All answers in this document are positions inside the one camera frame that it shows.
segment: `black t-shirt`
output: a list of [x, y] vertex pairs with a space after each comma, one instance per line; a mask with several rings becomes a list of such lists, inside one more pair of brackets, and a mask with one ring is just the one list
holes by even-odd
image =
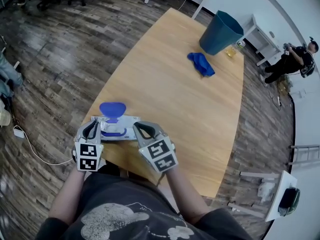
[[225, 209], [195, 225], [177, 215], [154, 185], [93, 173], [84, 182], [76, 219], [47, 218], [36, 240], [252, 240]]
[[288, 73], [293, 73], [298, 70], [301, 70], [305, 67], [309, 67], [313, 63], [313, 56], [310, 52], [308, 52], [304, 47], [298, 46], [296, 48], [292, 48], [293, 51], [302, 58], [303, 65], [301, 65], [294, 56], [290, 53], [289, 57], [286, 61], [286, 68], [288, 69]]

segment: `dark wood floor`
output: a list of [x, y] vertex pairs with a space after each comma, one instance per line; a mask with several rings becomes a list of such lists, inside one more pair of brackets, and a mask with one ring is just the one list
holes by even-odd
[[[184, 0], [87, 0], [71, 6], [65, 0], [47, 11], [31, 0], [25, 9], [11, 4], [0, 12], [0, 34], [11, 63], [19, 60], [23, 86], [15, 91], [15, 112], [38, 153], [51, 163], [71, 157], [77, 128], [119, 63], [142, 35], [170, 7]], [[189, 16], [197, 6], [187, 1], [181, 11]], [[203, 10], [197, 21], [208, 25], [212, 16]], [[288, 97], [277, 105], [273, 84], [264, 88], [255, 64], [259, 57], [250, 46], [245, 55], [243, 96], [236, 138], [223, 182], [214, 200], [216, 208], [228, 202], [260, 204], [258, 181], [240, 179], [240, 171], [286, 170], [293, 138], [293, 112]], [[13, 136], [11, 127], [0, 130], [0, 225], [6, 239], [33, 239], [45, 220], [55, 195], [71, 170], [70, 164], [49, 166], [32, 155], [26, 141]], [[254, 239], [261, 239], [269, 224], [234, 213]]]

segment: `blue trash can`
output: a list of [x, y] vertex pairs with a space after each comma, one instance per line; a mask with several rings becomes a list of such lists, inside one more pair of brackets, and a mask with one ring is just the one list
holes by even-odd
[[218, 10], [199, 42], [207, 54], [216, 55], [243, 35], [240, 24], [228, 13]]

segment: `blue cloth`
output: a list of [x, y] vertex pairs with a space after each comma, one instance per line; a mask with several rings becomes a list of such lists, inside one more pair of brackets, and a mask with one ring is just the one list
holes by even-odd
[[207, 61], [205, 55], [201, 52], [189, 53], [187, 58], [193, 61], [194, 67], [200, 72], [204, 77], [211, 77], [215, 74], [214, 69], [211, 67]]

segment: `sneaker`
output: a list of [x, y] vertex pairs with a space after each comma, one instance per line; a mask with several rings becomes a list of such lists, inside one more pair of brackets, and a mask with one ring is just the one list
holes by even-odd
[[265, 82], [265, 77], [262, 76], [262, 74], [259, 75], [259, 79], [261, 83], [263, 83], [264, 87], [268, 87], [268, 84]]

